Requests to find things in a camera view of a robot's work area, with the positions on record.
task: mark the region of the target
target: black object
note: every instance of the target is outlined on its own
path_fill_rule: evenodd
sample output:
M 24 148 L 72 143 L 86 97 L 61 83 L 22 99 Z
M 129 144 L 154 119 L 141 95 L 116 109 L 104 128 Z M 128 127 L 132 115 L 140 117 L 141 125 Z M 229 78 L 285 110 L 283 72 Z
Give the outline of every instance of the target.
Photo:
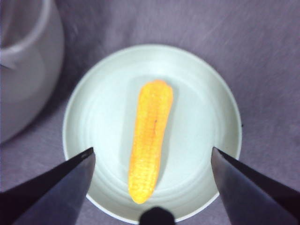
M 175 219 L 169 211 L 155 207 L 142 214 L 139 225 L 175 225 Z
M 95 154 L 89 148 L 52 170 L 0 193 L 0 224 L 75 224 L 94 167 Z
M 300 224 L 300 193 L 213 148 L 215 182 L 232 225 Z

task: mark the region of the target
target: white plate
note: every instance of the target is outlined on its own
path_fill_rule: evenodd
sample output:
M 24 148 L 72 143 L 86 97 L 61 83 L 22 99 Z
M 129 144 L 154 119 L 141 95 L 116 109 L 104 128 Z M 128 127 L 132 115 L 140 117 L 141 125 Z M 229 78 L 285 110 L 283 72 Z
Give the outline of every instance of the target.
M 161 169 L 152 197 L 138 205 L 127 178 L 140 88 L 155 79 L 173 88 Z M 218 196 L 210 166 L 213 146 L 238 158 L 240 113 L 220 75 L 198 57 L 165 45 L 138 45 L 97 63 L 75 88 L 63 126 L 66 159 L 94 147 L 96 167 L 88 199 L 129 223 L 154 206 L 176 221 L 200 212 Z

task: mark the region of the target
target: purple cloth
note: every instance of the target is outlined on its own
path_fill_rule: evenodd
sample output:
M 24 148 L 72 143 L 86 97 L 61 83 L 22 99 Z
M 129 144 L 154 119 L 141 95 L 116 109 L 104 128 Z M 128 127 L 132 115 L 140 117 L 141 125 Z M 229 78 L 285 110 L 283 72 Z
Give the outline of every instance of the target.
M 69 96 L 105 56 L 136 44 L 188 50 L 231 88 L 242 117 L 241 161 L 300 191 L 300 1 L 57 0 L 66 55 L 57 87 L 38 117 L 1 146 L 1 190 L 64 161 Z M 85 200 L 78 225 L 124 224 Z M 228 225 L 218 198 L 179 225 Z

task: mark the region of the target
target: corn cob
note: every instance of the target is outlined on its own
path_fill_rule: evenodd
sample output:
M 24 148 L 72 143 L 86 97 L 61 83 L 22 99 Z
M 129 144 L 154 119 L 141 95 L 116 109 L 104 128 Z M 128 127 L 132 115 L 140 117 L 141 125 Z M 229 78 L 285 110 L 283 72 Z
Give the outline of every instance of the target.
M 172 101 L 172 88 L 161 80 L 145 84 L 140 91 L 128 173 L 128 191 L 137 204 L 144 203 L 156 185 Z

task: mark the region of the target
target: plate rim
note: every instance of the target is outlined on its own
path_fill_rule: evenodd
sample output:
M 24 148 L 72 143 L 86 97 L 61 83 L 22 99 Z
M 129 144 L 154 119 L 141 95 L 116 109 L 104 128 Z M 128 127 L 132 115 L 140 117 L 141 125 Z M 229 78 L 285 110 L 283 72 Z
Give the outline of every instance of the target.
M 197 55 L 188 52 L 184 49 L 175 47 L 175 46 L 171 46 L 171 45 L 163 45 L 163 44 L 141 44 L 141 45 L 133 45 L 130 47 L 126 47 L 123 49 L 120 49 L 118 51 L 115 51 L 107 56 L 105 56 L 104 58 L 102 58 L 100 61 L 98 61 L 96 64 L 94 64 L 87 72 L 84 73 L 84 75 L 82 76 L 82 78 L 80 79 L 80 81 L 77 83 L 77 85 L 75 86 L 75 88 L 72 91 L 71 96 L 69 97 L 66 109 L 65 109 L 65 113 L 64 113 L 64 117 L 63 117 L 63 126 L 62 126 L 62 144 L 63 144 L 63 153 L 64 153 L 64 157 L 66 160 L 70 159 L 70 156 L 68 155 L 68 151 L 67 151 L 67 141 L 66 141 L 66 129 L 67 129 L 67 123 L 68 123 L 68 118 L 69 118 L 69 114 L 70 114 L 70 108 L 74 103 L 74 100 L 77 96 L 77 93 L 79 92 L 79 90 L 81 89 L 81 87 L 84 85 L 84 83 L 86 82 L 86 80 L 88 80 L 88 78 L 93 74 L 93 72 L 102 64 L 106 63 L 106 61 L 109 60 L 113 60 L 113 58 L 118 57 L 119 55 L 122 55 L 124 53 L 128 53 L 130 51 L 134 51 L 134 50 L 140 50 L 140 49 L 147 49 L 147 48 L 157 48 L 157 49 L 163 49 L 163 50 L 171 50 L 171 51 L 176 51 L 179 53 L 183 53 L 184 55 L 190 57 L 192 60 L 195 60 L 199 63 L 201 63 L 202 65 L 204 65 L 207 69 L 209 69 L 214 76 L 220 81 L 221 85 L 225 88 L 226 92 L 229 95 L 229 98 L 232 101 L 233 107 L 234 107 L 234 111 L 235 114 L 237 116 L 237 122 L 238 122 L 238 133 L 239 133 L 239 140 L 238 140 L 238 149 L 237 149 L 237 154 L 234 156 L 235 159 L 239 159 L 240 158 L 240 152 L 241 152 L 241 146 L 242 146 L 242 128 L 241 128 L 241 116 L 240 116 L 240 111 L 238 108 L 238 104 L 234 98 L 234 95 L 231 91 L 231 89 L 229 88 L 228 84 L 225 82 L 225 80 L 223 79 L 223 77 L 206 61 L 204 61 L 203 59 L 201 59 L 200 57 L 198 57 Z M 208 207 L 213 201 L 215 201 L 215 199 L 219 196 L 219 192 L 217 192 L 213 197 L 211 197 L 202 207 L 194 210 L 193 212 L 176 218 L 175 222 L 180 222 L 182 220 L 188 219 L 194 215 L 196 215 L 197 213 L 199 213 L 200 211 L 202 211 L 203 209 L 205 209 L 206 207 Z M 108 214 L 109 216 L 119 219 L 123 222 L 127 222 L 127 223 L 131 223 L 131 224 L 138 224 L 139 221 L 135 221 L 135 220 L 131 220 L 122 216 L 119 216 L 109 210 L 107 210 L 105 207 L 103 207 L 102 205 L 100 205 L 98 202 L 96 202 L 90 195 L 89 193 L 86 194 L 86 197 L 89 201 L 91 201 L 97 208 L 99 208 L 100 210 L 102 210 L 103 212 L 105 212 L 106 214 Z

